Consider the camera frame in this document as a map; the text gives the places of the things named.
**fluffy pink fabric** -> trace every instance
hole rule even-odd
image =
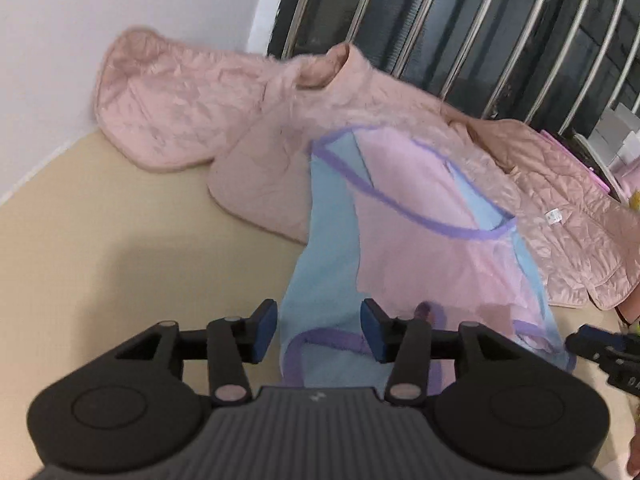
[[[416,149],[392,128],[380,128],[375,136],[356,131],[356,139],[377,191],[423,218],[481,232],[436,155]],[[447,316],[451,309],[465,311],[462,318],[484,322],[505,335],[513,335],[505,320],[543,324],[538,300],[516,260],[510,232],[485,240],[452,237],[418,224],[358,189],[351,187],[351,192],[360,231],[358,290],[371,294],[390,317],[410,318],[414,306],[427,301],[444,307]],[[416,272],[425,262],[433,265]],[[504,315],[506,305],[511,305],[510,316]],[[459,324],[448,329],[456,330]]]
[[[213,160],[209,189],[229,212],[305,241],[308,146],[349,124],[389,124],[463,168],[492,202],[517,216],[552,304],[600,308],[640,280],[640,221],[604,196],[584,167],[519,121],[465,116],[373,69],[348,44],[288,62],[125,32],[98,78],[105,135],[142,168]],[[563,220],[544,215],[558,208]],[[625,315],[640,315],[640,304]]]

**clothing tag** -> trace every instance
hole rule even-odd
[[[557,224],[562,220],[562,213],[559,209],[553,209],[545,215],[545,218],[549,225]]]

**blue and pink garment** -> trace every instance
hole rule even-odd
[[[481,322],[568,369],[538,270],[515,218],[446,157],[390,127],[352,128],[314,143],[309,243],[280,309],[281,368],[292,386],[373,386],[360,304],[457,330]],[[430,394],[454,381],[433,361]]]

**metal window bars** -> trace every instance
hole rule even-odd
[[[571,27],[569,28],[569,33],[564,38],[564,43],[562,44],[560,53],[556,58],[556,62],[551,68],[551,72],[549,72],[549,75],[546,77],[546,81],[542,85],[542,88],[540,89],[540,92],[538,93],[538,96],[536,97],[536,100],[534,101],[533,106],[529,109],[529,112],[527,113],[527,117],[524,119],[525,123],[529,124],[531,122],[531,120],[533,119],[533,116],[540,109],[540,106],[542,106],[542,103],[545,100],[546,94],[549,92],[549,89],[551,88],[551,85],[555,81],[556,76],[558,76],[558,73],[560,72],[560,67],[564,63],[564,58],[569,53],[571,44],[574,42],[575,35],[578,32],[578,28],[580,27],[580,22],[582,21],[582,17],[584,16],[584,11],[587,9],[588,3],[589,3],[589,0],[580,0],[580,5],[578,6],[578,10],[575,13],[574,20],[571,24]]]
[[[504,65],[504,68],[502,69],[502,73],[498,78],[498,82],[495,85],[495,88],[491,94],[491,97],[489,97],[489,100],[487,101],[487,104],[484,107],[484,111],[482,112],[483,119],[486,119],[494,109],[494,106],[498,101],[498,98],[500,97],[500,94],[502,93],[504,86],[507,84],[507,81],[509,80],[509,76],[511,75],[511,72],[513,72],[513,69],[515,68],[516,63],[520,59],[520,55],[522,54],[522,51],[524,50],[524,47],[527,44],[527,41],[529,41],[533,28],[535,27],[538,21],[538,17],[540,16],[540,11],[542,10],[542,7],[544,6],[544,4],[545,4],[545,0],[536,0],[535,2],[533,2],[533,6],[531,7],[529,17],[527,18],[527,22],[525,23],[520,33],[520,36],[518,37],[518,41],[516,42],[516,45],[513,48],[513,51],[509,56],[507,63]]]
[[[296,42],[296,36],[300,29],[300,25],[302,23],[302,19],[303,19],[308,1],[309,0],[298,0],[298,4],[296,5],[296,9],[294,12],[294,17],[292,19],[292,22],[289,27],[289,32],[286,37],[285,46],[282,53],[283,58],[290,57],[293,53],[294,45]],[[482,0],[482,3],[479,6],[476,12],[476,15],[474,17],[474,20],[469,30],[467,31],[467,34],[462,43],[462,46],[460,47],[456,55],[456,59],[452,67],[450,68],[449,73],[447,74],[446,81],[440,91],[441,99],[443,100],[446,99],[452,86],[454,85],[456,79],[458,78],[458,75],[460,74],[460,71],[462,70],[462,67],[466,61],[466,58],[468,57],[468,54],[470,53],[473,47],[474,41],[476,40],[476,37],[478,36],[478,33],[482,27],[482,24],[492,4],[492,1],[493,0]],[[516,44],[513,50],[511,51],[510,56],[502,69],[502,72],[500,73],[498,81],[492,91],[491,97],[489,97],[489,100],[484,107],[484,111],[482,112],[482,115],[481,115],[483,119],[489,117],[492,113],[492,110],[494,110],[495,104],[500,98],[500,95],[504,87],[506,86],[511,76],[511,73],[514,70],[514,67],[516,66],[518,60],[520,59],[521,54],[523,53],[523,50],[527,44],[527,41],[529,41],[529,38],[532,35],[532,32],[536,26],[536,23],[545,5],[545,1],[546,0],[535,0],[534,3],[532,4],[532,7],[531,7],[531,10],[529,11],[529,15],[526,19],[526,22],[522,30],[520,31],[520,35],[518,39],[516,40]],[[431,10],[431,7],[433,6],[433,2],[434,0],[417,0],[416,2],[412,1],[413,12],[410,20],[410,28],[408,30],[404,30],[403,34],[399,34],[399,38],[398,38],[399,42],[397,42],[398,51],[394,52],[394,55],[391,57],[390,62],[386,66],[386,69],[394,77],[400,77],[402,75],[402,72],[404,71],[404,67],[408,62],[412,49],[414,48],[415,43],[422,32],[425,20],[428,16],[428,13]],[[362,23],[362,19],[364,17],[364,14],[366,13],[369,3],[370,3],[370,0],[359,0],[356,11],[354,12],[354,15],[350,23],[350,27],[346,36],[346,41],[353,41],[356,38],[356,35],[360,28],[360,24]],[[572,43],[574,42],[575,36],[582,22],[582,18],[584,17],[584,13],[587,9],[588,3],[589,3],[589,0],[580,0],[580,3],[578,4],[578,9],[574,15],[574,19],[570,25],[569,31],[567,32],[567,35],[564,38],[564,42],[562,44],[560,52],[558,53],[558,56],[556,57],[555,63],[553,64],[551,70],[549,71],[546,81],[538,91],[536,99],[534,103],[531,105],[526,115],[526,118],[524,119],[524,121],[527,124],[531,122],[533,117],[536,115],[537,111],[542,106],[551,88],[551,85],[553,84],[556,77],[558,76],[558,73],[562,67],[562,64],[564,63],[566,56],[568,55],[569,50],[572,46]],[[620,19],[620,13],[622,12],[624,3],[625,3],[625,0],[617,0],[615,10],[610,19],[605,38],[602,42],[602,45],[599,48],[596,59],[591,65],[591,69],[590,69],[590,72],[588,73],[585,83],[580,89],[578,97],[574,101],[572,108],[570,109],[567,117],[565,118],[562,124],[562,127],[558,132],[559,134],[564,132],[572,122],[576,112],[578,111],[578,108],[580,107],[580,104],[584,100],[587,92],[589,91],[589,88],[591,87],[594,81],[594,78],[596,77],[596,74],[600,68],[602,61],[604,60],[604,56],[606,55],[607,49],[615,33],[616,27]],[[620,94],[620,91],[622,90],[622,87],[626,81],[626,78],[631,70],[633,62],[636,59],[636,53],[638,52],[639,48],[640,48],[640,24],[638,25],[638,29],[636,30],[636,35],[635,35],[633,44],[631,46],[631,49],[628,53],[628,56],[626,58],[625,65],[616,82],[615,88],[611,93],[609,100],[607,102],[607,107],[612,107],[614,102],[618,98],[618,95]],[[639,108],[640,108],[640,94],[638,95],[638,98],[636,99],[632,107],[632,112],[636,113]]]
[[[607,49],[609,48],[609,43],[611,43],[611,39],[613,38],[613,34],[616,31],[616,27],[618,26],[618,21],[620,20],[620,13],[622,12],[622,6],[625,4],[625,0],[617,0],[616,8],[613,10],[613,15],[611,20],[609,21],[609,27],[607,27],[607,33],[604,36],[604,40],[602,40],[602,44],[600,45],[600,49],[598,54],[596,55],[596,59],[593,61],[593,65],[591,65],[591,69],[587,74],[587,79],[585,79],[582,88],[580,88],[580,93],[578,97],[575,99],[574,104],[571,106],[569,113],[564,118],[564,122],[560,129],[558,130],[558,135],[562,135],[562,133],[569,127],[571,121],[574,120],[575,113],[578,111],[578,108],[582,104],[584,97],[587,95],[593,80],[596,77],[598,69],[600,68],[600,64],[604,59],[604,55],[607,53]]]

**pink quilted jacket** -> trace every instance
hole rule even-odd
[[[602,309],[640,279],[640,222],[571,156],[515,120],[481,121],[373,69],[348,44],[289,62],[195,48],[132,29],[108,51],[95,93],[104,134],[152,171],[213,161],[209,189],[229,212],[306,241],[308,146],[350,124],[391,124],[452,158],[518,218],[551,304]],[[553,225],[553,209],[562,221]]]

